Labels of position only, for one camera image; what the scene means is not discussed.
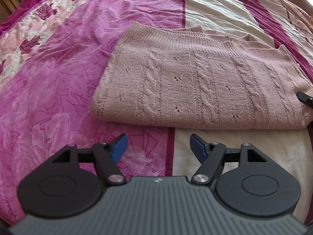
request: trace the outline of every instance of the ridged surface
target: ridged surface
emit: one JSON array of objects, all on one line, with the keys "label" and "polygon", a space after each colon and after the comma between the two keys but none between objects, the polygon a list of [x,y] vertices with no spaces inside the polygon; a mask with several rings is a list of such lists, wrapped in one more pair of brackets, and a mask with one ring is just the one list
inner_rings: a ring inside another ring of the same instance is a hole
[{"label": "ridged surface", "polygon": [[191,185],[185,177],[159,179],[133,177],[109,188],[83,214],[62,220],[27,216],[10,230],[16,235],[297,235],[307,230],[290,215],[264,221],[237,216],[209,188]]}]

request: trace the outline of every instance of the white fabric stripe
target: white fabric stripe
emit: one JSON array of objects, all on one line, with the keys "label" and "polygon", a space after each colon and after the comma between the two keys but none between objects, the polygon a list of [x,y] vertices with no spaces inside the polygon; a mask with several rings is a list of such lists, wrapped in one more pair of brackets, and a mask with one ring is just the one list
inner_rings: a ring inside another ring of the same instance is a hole
[{"label": "white fabric stripe", "polygon": [[[185,0],[186,27],[201,25],[204,29],[245,36],[250,33],[274,47],[273,39],[259,28],[254,17],[237,0]],[[228,147],[250,142],[290,172],[300,182],[302,193],[294,215],[304,221],[312,195],[313,154],[307,129],[281,130],[175,130],[173,175],[189,178],[200,166],[189,147],[189,137],[197,133],[207,142],[217,141]],[[225,168],[235,168],[230,164]]]},{"label": "white fabric stripe", "polygon": [[313,68],[313,46],[306,41],[301,32],[289,23],[288,14],[284,6],[282,6],[278,0],[259,0],[259,2],[281,25],[285,33],[296,43],[300,54],[308,60],[311,68]]}]

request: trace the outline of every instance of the folded sweater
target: folded sweater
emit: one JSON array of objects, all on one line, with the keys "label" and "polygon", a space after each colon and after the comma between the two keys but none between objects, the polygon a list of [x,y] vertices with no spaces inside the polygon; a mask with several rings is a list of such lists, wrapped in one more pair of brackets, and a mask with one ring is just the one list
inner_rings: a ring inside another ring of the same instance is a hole
[{"label": "folded sweater", "polygon": [[115,46],[92,101],[105,121],[194,129],[302,129],[313,85],[284,45],[200,26],[133,23]]}]

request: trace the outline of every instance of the bedspread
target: bedspread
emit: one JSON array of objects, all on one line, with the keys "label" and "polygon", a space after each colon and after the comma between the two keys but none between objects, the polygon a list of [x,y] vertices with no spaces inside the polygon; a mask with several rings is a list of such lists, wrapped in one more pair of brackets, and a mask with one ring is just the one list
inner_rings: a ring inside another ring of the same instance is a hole
[{"label": "bedspread", "polygon": [[[198,165],[184,142],[191,131],[101,122],[90,113],[110,54],[132,22],[166,29],[201,25],[240,37],[249,33],[273,48],[284,44],[312,82],[312,32],[299,11],[286,7],[279,0],[25,0],[0,25],[0,218],[13,224],[23,217],[19,181],[68,143],[90,147],[126,133],[129,146],[118,167],[127,178],[190,175]],[[212,137],[201,133],[207,141]],[[259,131],[258,138],[267,133]],[[312,148],[307,129],[294,133],[303,135],[298,159],[274,160],[299,180],[301,210],[295,214],[308,223]],[[281,131],[272,135],[291,138]],[[281,147],[293,151],[290,144]]]}]

